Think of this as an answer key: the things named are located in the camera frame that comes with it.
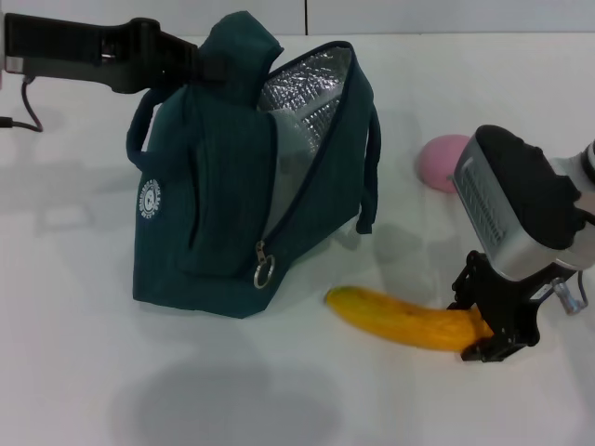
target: white table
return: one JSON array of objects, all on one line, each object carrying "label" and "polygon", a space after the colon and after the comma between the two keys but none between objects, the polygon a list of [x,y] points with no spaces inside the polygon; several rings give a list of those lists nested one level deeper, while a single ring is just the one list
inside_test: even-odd
[{"label": "white table", "polygon": [[[595,138],[595,34],[351,40],[383,132],[374,234],[345,228],[244,321],[132,300],[139,95],[39,79],[46,133],[0,132],[0,443],[85,446],[595,442],[595,308],[539,314],[541,342],[463,363],[362,333],[323,305],[351,283],[445,307],[479,248],[456,196],[422,186],[431,138],[502,125],[569,156]],[[281,38],[283,61],[332,40]],[[20,79],[0,114],[27,120]],[[586,274],[595,295],[595,276]]]}]

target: cable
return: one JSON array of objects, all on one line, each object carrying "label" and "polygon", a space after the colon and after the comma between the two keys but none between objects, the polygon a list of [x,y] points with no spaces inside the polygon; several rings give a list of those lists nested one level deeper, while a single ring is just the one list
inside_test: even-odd
[{"label": "cable", "polygon": [[26,128],[27,130],[41,133],[44,131],[44,127],[42,126],[41,121],[39,120],[39,118],[37,117],[35,112],[33,111],[31,104],[29,103],[29,99],[27,98],[27,86],[29,84],[31,84],[34,80],[35,80],[34,77],[27,77],[27,76],[23,77],[22,86],[20,87],[20,95],[22,96],[22,102],[25,105],[25,109],[27,109],[27,112],[29,113],[29,116],[31,116],[31,119],[33,119],[33,122],[35,123],[35,125],[25,124],[25,123],[21,123],[19,121],[13,121],[12,126],[19,127],[19,128]]},{"label": "cable", "polygon": [[13,121],[12,118],[9,118],[7,116],[0,116],[0,128],[18,127],[25,128],[27,130],[31,130],[32,132],[37,133],[41,133],[44,131],[44,127],[41,125],[41,121],[39,121],[39,118],[31,108],[31,104],[29,103],[29,99],[27,98],[27,86],[34,80],[34,77],[23,77],[22,86],[20,87],[20,95],[22,97],[23,104],[25,104],[25,109],[27,109],[27,112],[29,113],[29,116],[31,116],[31,119],[33,119],[35,125],[22,123],[20,121]]},{"label": "cable", "polygon": [[576,281],[578,282],[578,290],[580,291],[580,295],[585,301],[585,305],[588,305],[587,293],[585,293],[585,285],[583,285],[583,271],[578,271],[576,275]]}]

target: white wall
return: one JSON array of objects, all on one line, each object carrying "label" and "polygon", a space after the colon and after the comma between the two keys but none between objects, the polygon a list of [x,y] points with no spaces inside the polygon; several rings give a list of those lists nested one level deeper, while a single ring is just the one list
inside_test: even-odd
[{"label": "white wall", "polygon": [[308,0],[308,17],[310,34],[595,31],[595,0]]},{"label": "white wall", "polygon": [[272,33],[303,34],[304,0],[4,0],[4,12],[99,25],[135,17],[161,22],[175,35],[208,35],[226,14],[248,10]]}]

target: banana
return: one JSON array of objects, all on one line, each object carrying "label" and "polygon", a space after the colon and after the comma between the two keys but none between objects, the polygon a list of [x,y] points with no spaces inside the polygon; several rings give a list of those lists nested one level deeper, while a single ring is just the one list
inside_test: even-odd
[{"label": "banana", "polygon": [[476,308],[423,308],[354,286],[329,291],[326,305],[351,325],[408,346],[460,352],[494,335]]}]

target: white surface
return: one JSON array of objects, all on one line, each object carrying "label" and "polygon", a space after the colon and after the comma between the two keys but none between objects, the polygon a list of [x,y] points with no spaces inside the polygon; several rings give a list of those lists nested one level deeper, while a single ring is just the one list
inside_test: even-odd
[{"label": "white surface", "polygon": [[308,0],[308,18],[310,34],[584,32],[595,31],[595,2]]},{"label": "white surface", "polygon": [[[281,40],[288,60],[328,39]],[[445,307],[479,244],[458,198],[419,184],[417,153],[486,123],[550,157],[581,151],[595,138],[595,35],[350,40],[382,123],[374,234],[323,243],[244,321],[131,298],[139,175],[124,141],[139,96],[32,85],[47,133],[0,133],[0,444],[595,442],[595,308],[568,318],[552,298],[535,348],[477,364],[376,339],[323,305],[351,283]],[[19,82],[5,77],[0,112],[27,119]],[[594,296],[592,271],[586,286]]]},{"label": "white surface", "polygon": [[175,35],[208,35],[223,16],[247,10],[271,33],[304,34],[304,0],[4,0],[4,12],[98,25],[146,17]]}]

